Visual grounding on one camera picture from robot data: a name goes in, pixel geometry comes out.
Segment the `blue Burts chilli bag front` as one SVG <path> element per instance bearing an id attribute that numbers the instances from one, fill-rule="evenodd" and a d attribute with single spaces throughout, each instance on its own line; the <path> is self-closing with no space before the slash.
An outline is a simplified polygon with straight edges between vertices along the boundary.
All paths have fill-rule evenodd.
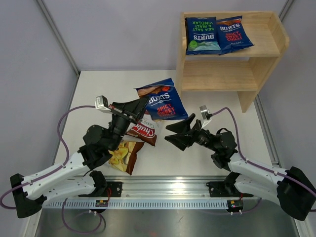
<path id="1" fill-rule="evenodd" d="M 181 120 L 188 114 L 171 78 L 136 88 L 138 96 L 149 97 L 146 110 L 153 120 Z"/>

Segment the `blue burts chilli bag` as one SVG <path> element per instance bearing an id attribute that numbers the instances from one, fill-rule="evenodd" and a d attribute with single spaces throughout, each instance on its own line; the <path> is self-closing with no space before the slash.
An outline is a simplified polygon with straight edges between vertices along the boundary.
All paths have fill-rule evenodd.
<path id="1" fill-rule="evenodd" d="M 171 78 L 136 88 L 138 96 L 149 97 L 146 110 L 153 120 L 181 120 L 188 114 Z"/>
<path id="2" fill-rule="evenodd" d="M 218 19 L 216 27 L 221 55 L 254 46 L 243 28 L 242 15 Z"/>

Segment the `Chuba cassava chips bag front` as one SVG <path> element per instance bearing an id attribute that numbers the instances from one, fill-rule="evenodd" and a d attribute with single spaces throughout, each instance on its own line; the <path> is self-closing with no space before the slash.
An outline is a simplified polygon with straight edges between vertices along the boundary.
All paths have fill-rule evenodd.
<path id="1" fill-rule="evenodd" d="M 144 142 L 132 142 L 123 140 L 117 150 L 109 151 L 112 157 L 107 161 L 107 165 L 132 175 L 137 161 L 137 153 L 143 148 Z"/>

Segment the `blue Burts sea salt bag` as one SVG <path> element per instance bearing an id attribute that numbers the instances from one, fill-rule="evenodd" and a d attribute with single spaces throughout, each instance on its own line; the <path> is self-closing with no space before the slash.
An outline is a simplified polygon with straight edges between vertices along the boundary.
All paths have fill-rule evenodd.
<path id="1" fill-rule="evenodd" d="M 187 55 L 220 54 L 216 17 L 187 17 Z"/>

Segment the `blue Burts chilli bag back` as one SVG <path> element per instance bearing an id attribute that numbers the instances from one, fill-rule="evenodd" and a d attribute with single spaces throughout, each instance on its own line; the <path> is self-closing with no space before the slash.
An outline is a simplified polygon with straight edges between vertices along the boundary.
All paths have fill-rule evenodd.
<path id="1" fill-rule="evenodd" d="M 243 28 L 242 15 L 218 19 L 216 27 L 221 55 L 254 46 Z"/>

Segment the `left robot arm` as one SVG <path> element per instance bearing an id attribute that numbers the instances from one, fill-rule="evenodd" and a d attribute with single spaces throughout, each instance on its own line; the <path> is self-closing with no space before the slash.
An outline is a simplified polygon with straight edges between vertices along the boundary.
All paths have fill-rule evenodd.
<path id="1" fill-rule="evenodd" d="M 140 122 L 148 101 L 148 97 L 143 97 L 109 104 L 105 96 L 96 97 L 93 108 L 112 116 L 107 128 L 89 127 L 83 136 L 84 145 L 72 155 L 67 152 L 64 162 L 32 175 L 17 173 L 10 177 L 18 218 L 30 217 L 43 205 L 62 198 L 102 196 L 107 190 L 107 181 L 96 168 L 105 164 L 119 148 L 130 124 Z"/>

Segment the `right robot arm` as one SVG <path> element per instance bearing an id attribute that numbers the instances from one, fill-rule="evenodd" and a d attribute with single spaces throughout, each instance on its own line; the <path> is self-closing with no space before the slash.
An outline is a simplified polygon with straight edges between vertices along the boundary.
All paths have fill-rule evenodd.
<path id="1" fill-rule="evenodd" d="M 277 168 L 246 158 L 241 153 L 237 135 L 226 128 L 212 134 L 203 128 L 199 119 L 191 126 L 194 120 L 195 114 L 191 114 L 187 119 L 167 125 L 172 135 L 165 139 L 182 151 L 194 143 L 212 150 L 214 164 L 229 172 L 224 181 L 228 195 L 242 193 L 267 199 L 299 221 L 304 221 L 312 212 L 316 189 L 301 169 Z"/>

